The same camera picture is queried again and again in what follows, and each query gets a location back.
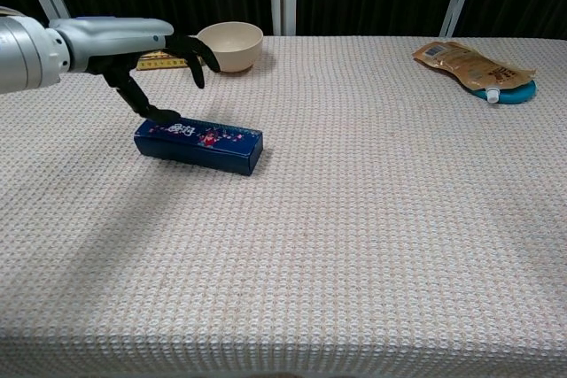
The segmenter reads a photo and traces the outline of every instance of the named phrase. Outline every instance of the silver robotic arm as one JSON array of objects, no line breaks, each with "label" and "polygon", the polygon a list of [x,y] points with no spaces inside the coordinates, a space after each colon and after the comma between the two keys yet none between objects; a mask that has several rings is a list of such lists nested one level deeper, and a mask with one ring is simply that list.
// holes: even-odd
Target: silver robotic arm
[{"label": "silver robotic arm", "polygon": [[205,79],[198,57],[220,71],[214,54],[199,39],[178,35],[159,19],[54,19],[44,28],[29,17],[0,17],[0,93],[50,86],[60,81],[61,73],[102,74],[134,112],[168,123],[179,113],[151,105],[129,75],[138,59],[154,50],[184,59],[199,88]]}]

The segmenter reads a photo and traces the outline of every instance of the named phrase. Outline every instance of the white tablecloth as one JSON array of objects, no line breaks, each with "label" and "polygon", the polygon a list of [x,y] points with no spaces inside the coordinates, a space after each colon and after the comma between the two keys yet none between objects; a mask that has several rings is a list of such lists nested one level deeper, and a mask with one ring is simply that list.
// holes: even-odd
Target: white tablecloth
[{"label": "white tablecloth", "polygon": [[0,375],[567,376],[567,42],[491,106],[420,37],[268,37],[248,73],[134,73],[264,132],[251,177],[141,156],[102,77],[0,95]]}]

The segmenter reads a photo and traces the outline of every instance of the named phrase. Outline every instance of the robotic arm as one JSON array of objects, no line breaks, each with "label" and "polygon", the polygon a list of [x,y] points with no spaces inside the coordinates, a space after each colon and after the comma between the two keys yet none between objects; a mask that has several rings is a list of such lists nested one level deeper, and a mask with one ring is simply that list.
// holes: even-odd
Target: robotic arm
[{"label": "robotic arm", "polygon": [[165,124],[180,114],[150,104],[129,75],[138,59],[154,50],[184,59],[201,89],[205,79],[198,57],[220,71],[204,43],[175,33],[159,19],[54,19],[44,28],[30,17],[0,17],[0,93],[50,86],[60,81],[61,73],[102,74],[134,112]]}]

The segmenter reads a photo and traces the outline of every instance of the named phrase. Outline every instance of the blue box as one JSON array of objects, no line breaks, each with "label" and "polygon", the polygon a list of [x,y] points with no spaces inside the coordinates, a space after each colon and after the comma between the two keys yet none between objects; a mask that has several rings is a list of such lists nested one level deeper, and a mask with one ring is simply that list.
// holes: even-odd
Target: blue box
[{"label": "blue box", "polygon": [[134,134],[144,155],[252,174],[263,149],[262,132],[206,121],[179,119],[160,125],[145,121]]}]

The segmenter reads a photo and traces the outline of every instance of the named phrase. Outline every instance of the ruler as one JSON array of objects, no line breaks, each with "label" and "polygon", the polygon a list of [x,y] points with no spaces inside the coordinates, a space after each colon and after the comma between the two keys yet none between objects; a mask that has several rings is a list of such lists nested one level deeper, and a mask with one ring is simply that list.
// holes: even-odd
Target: ruler
[{"label": "ruler", "polygon": [[162,51],[146,53],[138,60],[136,70],[159,70],[164,68],[186,68],[184,59],[172,57]]}]

